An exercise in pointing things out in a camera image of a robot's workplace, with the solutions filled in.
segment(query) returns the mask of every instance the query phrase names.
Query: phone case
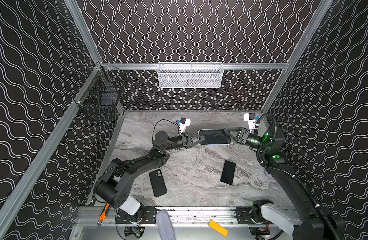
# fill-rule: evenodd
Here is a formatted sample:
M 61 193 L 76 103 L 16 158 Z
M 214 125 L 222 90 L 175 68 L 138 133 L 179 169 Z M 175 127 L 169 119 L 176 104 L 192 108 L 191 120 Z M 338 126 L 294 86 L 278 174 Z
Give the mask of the phone case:
M 160 197 L 167 193 L 167 187 L 165 186 L 164 178 L 162 177 L 160 169 L 150 172 L 149 179 L 151 180 L 153 195 L 155 197 Z

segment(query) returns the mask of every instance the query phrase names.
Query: black patterned wall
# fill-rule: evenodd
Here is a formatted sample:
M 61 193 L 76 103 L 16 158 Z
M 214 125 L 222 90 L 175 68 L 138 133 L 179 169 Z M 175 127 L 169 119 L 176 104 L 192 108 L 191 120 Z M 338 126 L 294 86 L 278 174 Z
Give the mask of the black patterned wall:
M 368 0 L 336 0 L 273 103 L 283 151 L 345 240 L 368 240 Z
M 156 71 L 131 71 L 120 101 L 132 110 L 260 110 L 281 70 L 225 70 L 220 88 L 160 88 Z
M 4 239 L 68 239 L 85 205 L 116 120 L 94 122 L 79 112 Z
M 77 0 L 104 62 L 283 63 L 319 0 Z
M 63 0 L 0 0 L 0 208 L 93 66 Z

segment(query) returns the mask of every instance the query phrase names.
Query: black smartphone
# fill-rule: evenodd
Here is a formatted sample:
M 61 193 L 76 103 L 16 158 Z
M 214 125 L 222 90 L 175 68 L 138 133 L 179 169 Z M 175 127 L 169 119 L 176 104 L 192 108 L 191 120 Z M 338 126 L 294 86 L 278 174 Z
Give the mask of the black smartphone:
M 205 137 L 205 140 L 199 145 L 228 145 L 231 143 L 231 138 L 224 134 L 223 129 L 201 129 L 197 134 Z
M 160 197 L 167 193 L 167 187 L 165 186 L 164 178 L 160 169 L 149 173 L 149 179 L 151 180 L 153 195 Z
M 221 182 L 232 185 L 233 177 L 235 175 L 236 164 L 234 162 L 230 162 L 225 160 L 223 173 L 221 173 Z

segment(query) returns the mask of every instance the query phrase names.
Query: black mounting plate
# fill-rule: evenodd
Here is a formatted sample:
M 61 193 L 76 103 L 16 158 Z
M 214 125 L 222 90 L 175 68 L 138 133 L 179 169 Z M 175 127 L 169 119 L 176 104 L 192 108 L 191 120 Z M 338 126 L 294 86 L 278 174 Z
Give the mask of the black mounting plate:
M 255 224 L 252 221 L 252 214 L 249 213 L 251 207 L 237 207 L 236 208 L 236 218 L 237 224 Z
M 144 207 L 142 216 L 144 216 L 144 220 L 142 224 L 155 224 L 156 223 L 156 213 L 157 209 L 154 207 Z M 128 213 L 120 210 L 116 215 L 116 224 L 133 224 L 131 223 Z

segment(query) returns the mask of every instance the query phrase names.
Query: gray marble table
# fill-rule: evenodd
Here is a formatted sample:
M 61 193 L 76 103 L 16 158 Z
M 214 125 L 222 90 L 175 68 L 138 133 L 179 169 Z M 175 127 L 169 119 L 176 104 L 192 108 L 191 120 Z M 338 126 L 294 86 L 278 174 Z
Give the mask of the gray marble table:
M 112 159 L 131 160 L 152 147 L 152 131 L 160 119 L 172 122 L 191 119 L 186 132 L 224 127 L 247 127 L 241 112 L 126 112 Z M 262 122 L 259 134 L 265 131 Z M 177 136 L 176 127 L 161 121 L 155 129 Z M 171 157 L 161 168 L 167 194 L 154 197 L 148 173 L 138 176 L 131 195 L 153 206 L 250 206 L 254 200 L 270 199 L 278 206 L 292 206 L 280 185 L 261 167 L 247 146 L 195 146 L 169 150 Z M 233 185 L 220 182 L 224 161 L 236 163 Z

